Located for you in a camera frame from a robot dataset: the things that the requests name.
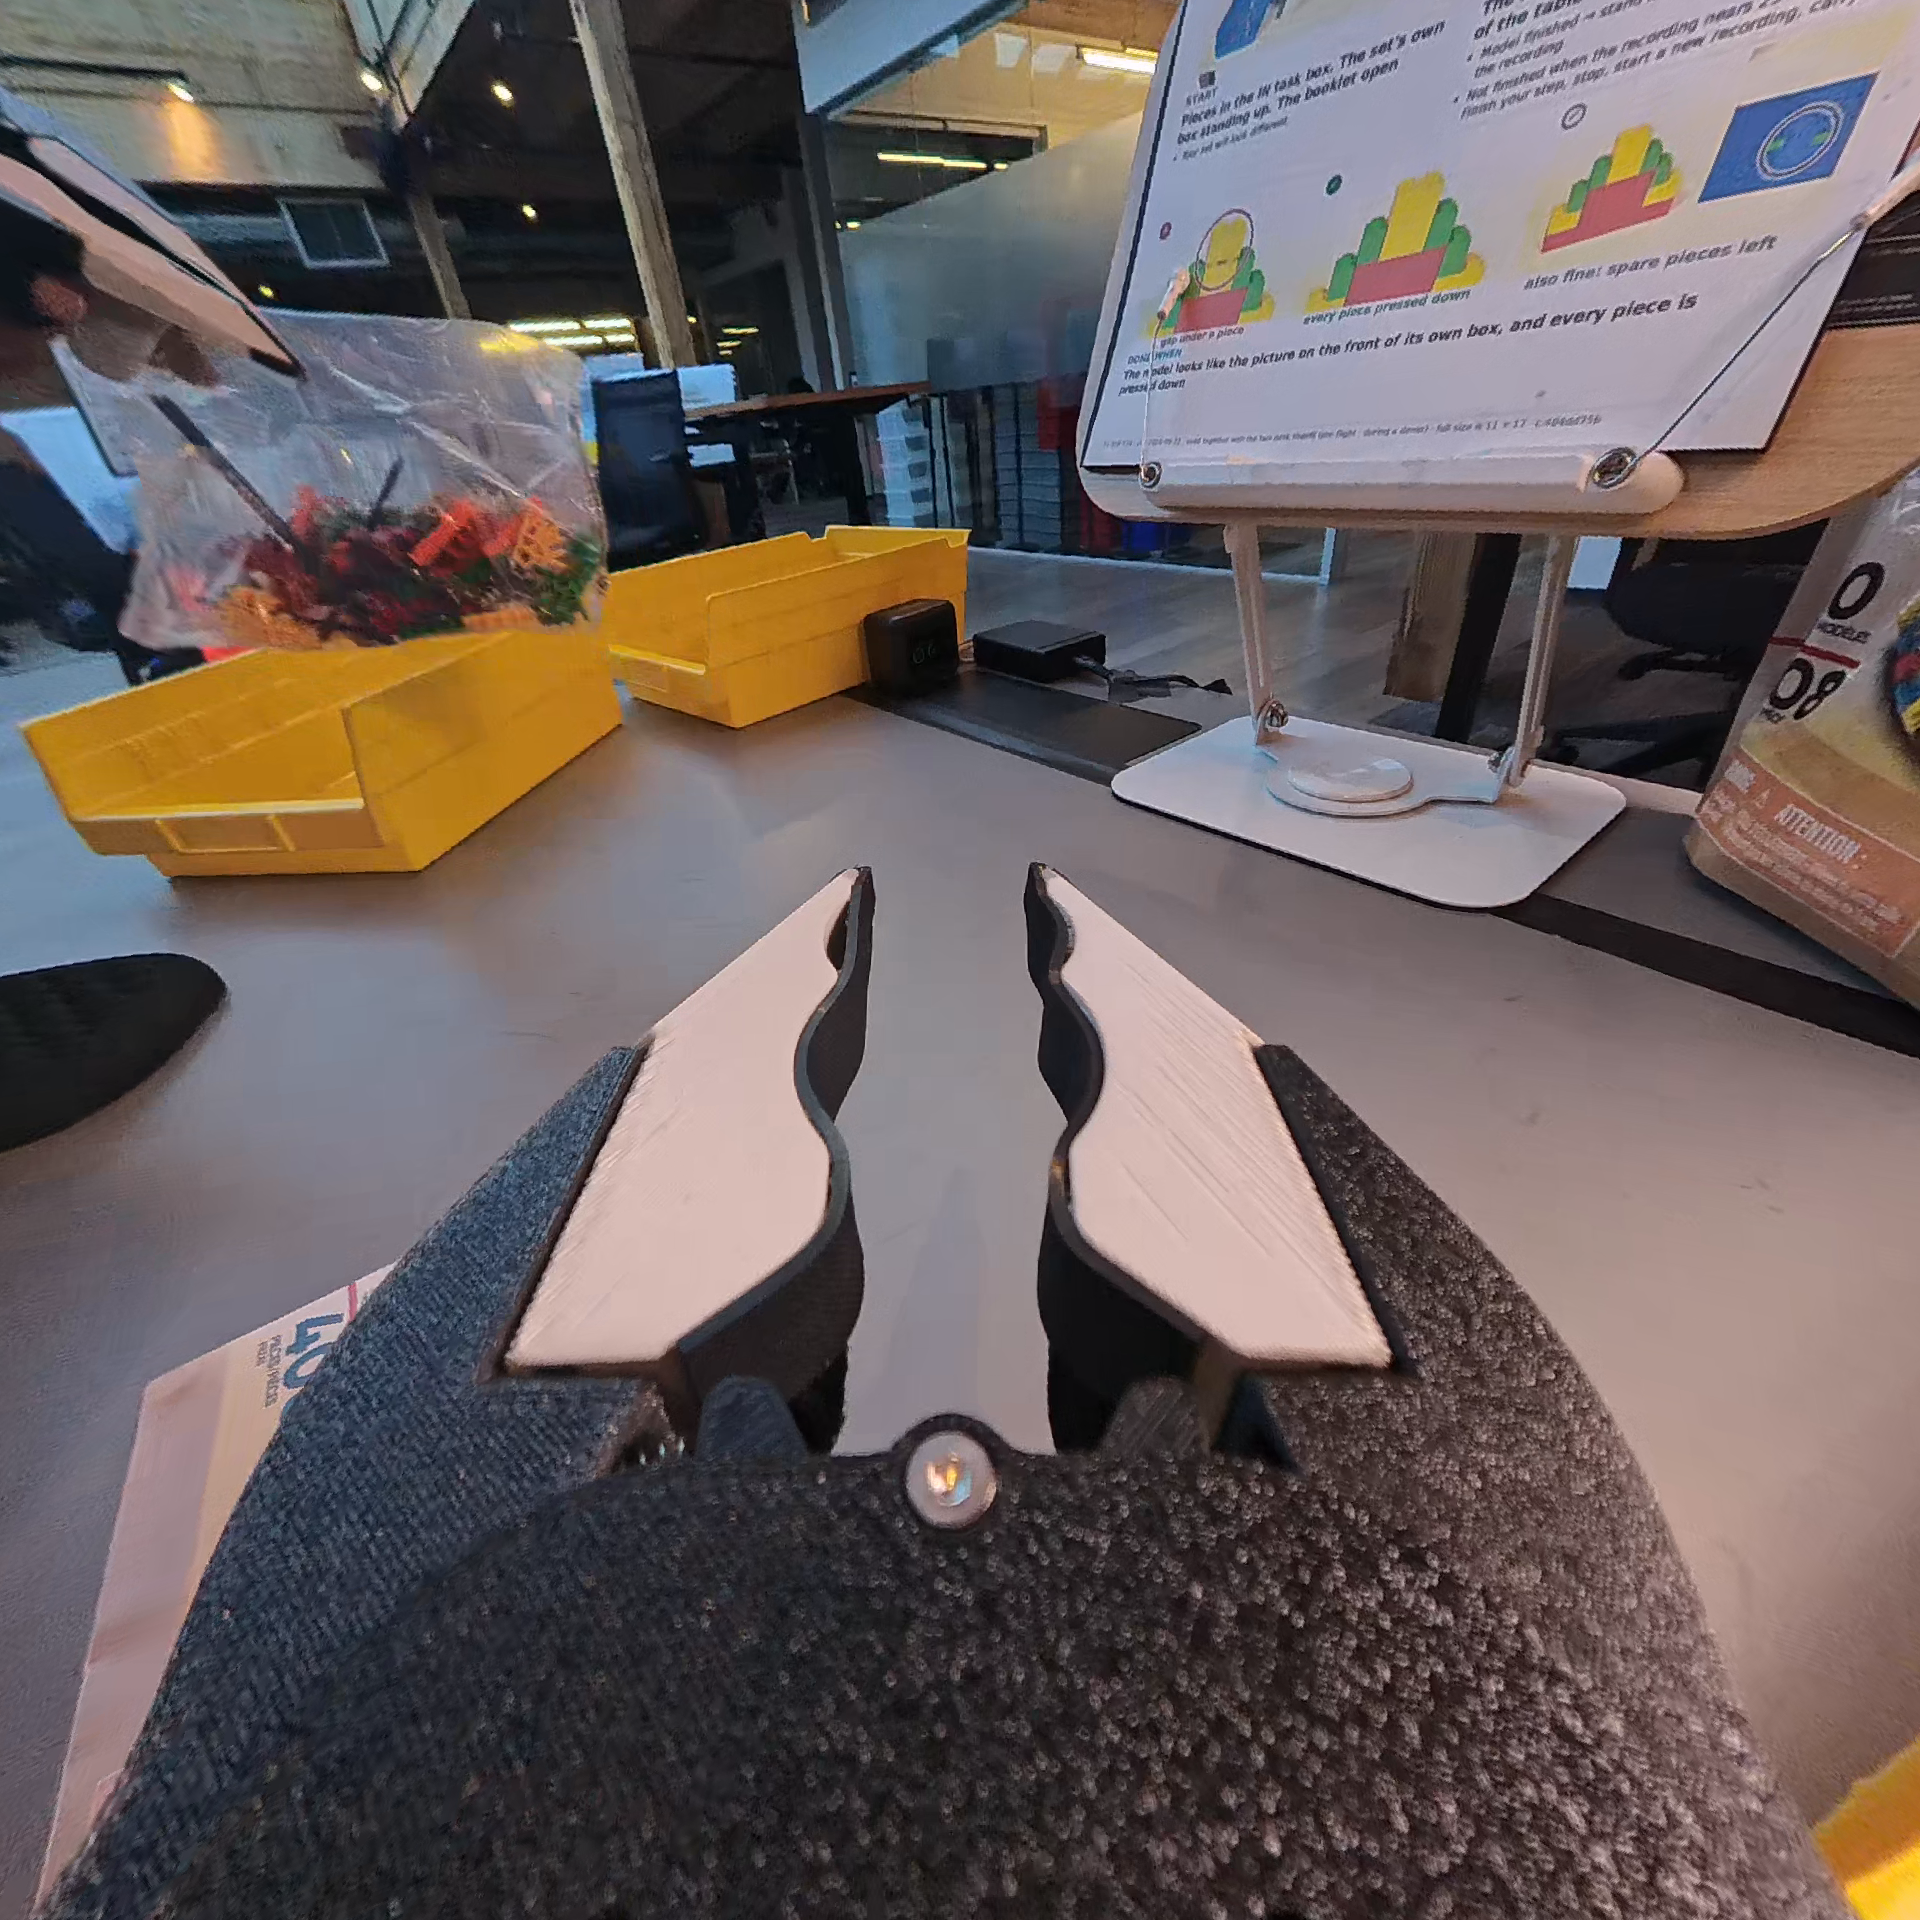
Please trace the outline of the wooden document stand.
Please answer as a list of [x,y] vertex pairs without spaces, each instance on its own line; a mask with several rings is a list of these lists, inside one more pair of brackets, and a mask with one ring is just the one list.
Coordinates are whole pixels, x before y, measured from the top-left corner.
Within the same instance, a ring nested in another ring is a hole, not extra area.
[[[1914,193],[1916,136],[1896,180],[1861,214],[1861,244]],[[1149,514],[1116,511],[1077,468],[1111,515],[1218,524],[1241,625],[1249,715],[1149,755],[1115,778],[1115,795],[1406,897],[1451,907],[1528,899],[1625,807],[1606,779],[1534,761],[1580,538],[1721,542],[1787,531],[1885,491],[1916,465],[1916,326],[1828,332],[1828,314],[1762,447],[1536,453],[1471,468],[1462,484],[1441,484],[1430,468],[1406,468],[1398,480],[1324,469],[1316,493],[1272,487],[1249,504],[1189,498]],[[1260,531],[1283,525],[1544,538],[1512,741],[1484,751],[1289,711],[1260,564]]]

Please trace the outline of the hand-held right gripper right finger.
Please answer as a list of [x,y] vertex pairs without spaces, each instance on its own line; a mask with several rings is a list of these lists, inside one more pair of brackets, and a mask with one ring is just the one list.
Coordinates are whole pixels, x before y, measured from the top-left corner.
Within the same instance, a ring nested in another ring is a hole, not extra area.
[[1304,1065],[1044,861],[1022,922],[1062,1120],[1037,1270],[1054,1448],[1096,1449],[1168,1383],[1207,1445],[1285,1452],[1272,1380],[1394,1369]]

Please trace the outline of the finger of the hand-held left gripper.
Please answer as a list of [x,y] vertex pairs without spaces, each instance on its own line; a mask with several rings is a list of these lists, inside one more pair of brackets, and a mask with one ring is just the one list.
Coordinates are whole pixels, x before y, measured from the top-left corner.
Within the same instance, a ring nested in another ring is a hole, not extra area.
[[194,337],[207,354],[247,356],[287,375],[305,373],[301,359],[203,249],[199,258],[173,258],[112,230],[74,240],[7,204],[3,251],[5,244],[147,307]]
[[3,87],[5,205],[81,242],[115,231],[175,260],[199,260],[199,244],[137,183],[115,172],[84,137],[46,107]]

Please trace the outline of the black office chair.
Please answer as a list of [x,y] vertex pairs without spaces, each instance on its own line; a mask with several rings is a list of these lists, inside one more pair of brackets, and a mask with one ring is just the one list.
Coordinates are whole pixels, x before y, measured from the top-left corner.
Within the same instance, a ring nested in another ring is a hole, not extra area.
[[[1682,670],[1740,692],[1762,665],[1826,529],[1828,521],[1816,520],[1737,539],[1625,539],[1601,601],[1627,638],[1646,644],[1646,654],[1627,662],[1618,677]],[[1722,702],[1684,715],[1576,723],[1550,735],[1547,755],[1576,763],[1588,744],[1630,741],[1634,750],[1612,766],[1616,776],[1642,778],[1684,761],[1712,769],[1735,711]]]
[[675,371],[589,382],[606,564],[627,572],[709,545],[694,480],[685,395]]

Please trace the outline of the wooden background desk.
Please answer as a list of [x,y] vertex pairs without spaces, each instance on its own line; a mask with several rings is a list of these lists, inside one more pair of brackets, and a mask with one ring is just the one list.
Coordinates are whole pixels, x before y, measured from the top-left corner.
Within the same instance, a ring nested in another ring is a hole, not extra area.
[[727,445],[742,469],[742,486],[750,490],[757,511],[762,491],[757,478],[754,453],[762,441],[781,437],[797,428],[805,437],[819,441],[829,493],[842,498],[844,524],[872,525],[872,487],[862,456],[861,428],[898,403],[925,403],[933,395],[929,382],[887,382],[831,391],[781,395],[748,395],[727,402],[692,406],[685,425],[692,443]]

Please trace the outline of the small black power bank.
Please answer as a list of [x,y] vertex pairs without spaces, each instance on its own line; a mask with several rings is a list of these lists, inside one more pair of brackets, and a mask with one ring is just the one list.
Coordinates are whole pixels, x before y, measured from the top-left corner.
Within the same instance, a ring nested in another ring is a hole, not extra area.
[[959,680],[961,613],[944,595],[919,595],[868,611],[861,622],[868,685],[913,699]]

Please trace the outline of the toy building set pouch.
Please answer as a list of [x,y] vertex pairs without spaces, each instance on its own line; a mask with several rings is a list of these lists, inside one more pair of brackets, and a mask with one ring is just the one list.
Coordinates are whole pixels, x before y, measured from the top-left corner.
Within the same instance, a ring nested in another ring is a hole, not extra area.
[[1814,547],[1687,836],[1693,870],[1918,1004],[1918,471]]

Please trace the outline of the clear bag of red pieces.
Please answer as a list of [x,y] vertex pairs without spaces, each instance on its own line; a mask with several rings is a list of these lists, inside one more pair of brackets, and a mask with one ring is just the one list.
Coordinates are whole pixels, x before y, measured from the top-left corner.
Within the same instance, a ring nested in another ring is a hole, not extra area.
[[133,478],[119,627],[151,652],[389,649],[592,625],[608,520],[587,368],[479,320],[280,314],[301,373],[211,356],[117,382],[59,348]]

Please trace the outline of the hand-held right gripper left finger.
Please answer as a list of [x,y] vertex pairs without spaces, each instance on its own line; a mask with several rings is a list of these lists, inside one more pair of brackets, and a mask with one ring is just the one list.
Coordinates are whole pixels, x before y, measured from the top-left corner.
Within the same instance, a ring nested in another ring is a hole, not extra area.
[[503,1368],[632,1377],[692,1436],[767,1382],[805,1443],[846,1419],[864,1259],[838,1116],[868,1032],[877,888],[846,867],[658,1019],[540,1250]]

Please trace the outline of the yellow plastic bin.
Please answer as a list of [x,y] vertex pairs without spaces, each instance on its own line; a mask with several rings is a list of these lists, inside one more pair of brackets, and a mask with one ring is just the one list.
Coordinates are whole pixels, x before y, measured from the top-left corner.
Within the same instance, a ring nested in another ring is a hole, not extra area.
[[731,729],[868,680],[872,611],[966,611],[970,533],[829,525],[685,554],[608,576],[600,634],[639,702]]
[[1814,1840],[1855,1916],[1918,1917],[1918,1737],[1855,1782]]
[[606,644],[247,652],[20,725],[91,851],[178,877],[418,873],[622,719]]

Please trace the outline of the black power adapter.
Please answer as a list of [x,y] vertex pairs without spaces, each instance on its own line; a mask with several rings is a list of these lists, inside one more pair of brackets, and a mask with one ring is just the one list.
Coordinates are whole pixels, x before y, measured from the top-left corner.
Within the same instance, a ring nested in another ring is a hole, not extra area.
[[977,670],[1029,684],[1058,684],[1105,662],[1105,632],[1071,622],[1022,618],[973,634]]

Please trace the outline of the stack of pale storage crates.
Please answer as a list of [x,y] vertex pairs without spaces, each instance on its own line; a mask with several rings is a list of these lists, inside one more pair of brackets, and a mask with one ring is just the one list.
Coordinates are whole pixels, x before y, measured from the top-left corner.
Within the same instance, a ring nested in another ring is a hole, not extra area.
[[1084,380],[908,395],[875,420],[877,521],[966,529],[977,547],[1086,558],[1095,511],[1075,463]]

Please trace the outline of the person's left hand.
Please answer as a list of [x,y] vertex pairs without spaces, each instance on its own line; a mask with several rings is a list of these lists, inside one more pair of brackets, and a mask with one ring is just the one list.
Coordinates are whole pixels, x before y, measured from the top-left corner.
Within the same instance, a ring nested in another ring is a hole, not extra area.
[[212,387],[219,371],[203,345],[139,301],[93,287],[34,251],[3,251],[3,406],[54,403],[65,350],[88,371],[133,386],[169,375]]

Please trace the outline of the printed instruction sheet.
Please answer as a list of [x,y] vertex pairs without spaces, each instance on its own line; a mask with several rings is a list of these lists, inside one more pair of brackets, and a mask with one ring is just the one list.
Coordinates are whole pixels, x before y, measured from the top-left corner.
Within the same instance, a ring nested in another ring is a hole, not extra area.
[[1765,447],[1916,136],[1901,2],[1183,3],[1078,422],[1116,514]]

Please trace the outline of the colourful instruction booklet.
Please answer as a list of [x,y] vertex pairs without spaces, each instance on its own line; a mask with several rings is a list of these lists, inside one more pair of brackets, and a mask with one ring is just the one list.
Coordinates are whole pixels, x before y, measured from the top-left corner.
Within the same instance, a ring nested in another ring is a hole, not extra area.
[[384,1263],[151,1380],[109,1544],[37,1908],[100,1824],[233,1510]]

